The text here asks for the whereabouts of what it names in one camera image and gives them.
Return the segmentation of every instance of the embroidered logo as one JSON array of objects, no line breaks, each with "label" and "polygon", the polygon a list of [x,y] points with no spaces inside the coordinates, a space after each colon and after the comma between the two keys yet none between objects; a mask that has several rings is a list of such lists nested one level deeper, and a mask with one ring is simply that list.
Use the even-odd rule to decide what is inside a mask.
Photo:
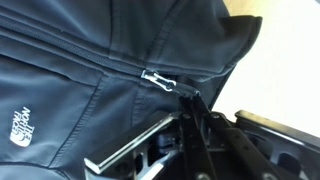
[{"label": "embroidered logo", "polygon": [[14,112],[10,140],[22,147],[28,147],[32,140],[34,127],[29,125],[30,113],[26,107],[23,107],[21,113]]}]

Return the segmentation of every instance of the black mechanism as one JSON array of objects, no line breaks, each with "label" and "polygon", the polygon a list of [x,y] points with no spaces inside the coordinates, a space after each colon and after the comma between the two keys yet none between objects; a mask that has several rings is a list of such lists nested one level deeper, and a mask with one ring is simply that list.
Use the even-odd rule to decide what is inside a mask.
[{"label": "black mechanism", "polygon": [[87,179],[320,179],[319,138],[246,111],[230,122],[199,96],[181,105],[87,157]]}]

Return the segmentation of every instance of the metal zipper pull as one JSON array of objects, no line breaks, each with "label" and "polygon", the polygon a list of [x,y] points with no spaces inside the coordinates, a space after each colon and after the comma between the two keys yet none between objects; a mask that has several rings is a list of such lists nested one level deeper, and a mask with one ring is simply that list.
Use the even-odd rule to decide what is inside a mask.
[{"label": "metal zipper pull", "polygon": [[166,79],[160,76],[157,72],[144,70],[142,72],[141,78],[148,79],[149,81],[159,85],[165,91],[171,92],[173,88],[177,85],[176,81]]}]

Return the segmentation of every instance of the jacket fabric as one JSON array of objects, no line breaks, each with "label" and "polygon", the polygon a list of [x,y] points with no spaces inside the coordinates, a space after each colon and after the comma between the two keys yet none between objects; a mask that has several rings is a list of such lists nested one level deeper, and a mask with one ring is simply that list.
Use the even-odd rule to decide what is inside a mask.
[{"label": "jacket fabric", "polygon": [[260,25],[222,0],[1,0],[0,179],[85,179],[88,154],[180,96],[212,107]]}]

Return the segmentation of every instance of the white background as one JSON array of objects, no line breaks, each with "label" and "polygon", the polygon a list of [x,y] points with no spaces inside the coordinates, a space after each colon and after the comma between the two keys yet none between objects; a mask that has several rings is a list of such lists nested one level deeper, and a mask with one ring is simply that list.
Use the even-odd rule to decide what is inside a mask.
[{"label": "white background", "polygon": [[213,110],[240,109],[320,137],[320,4],[315,0],[225,0],[231,15],[263,17]]}]

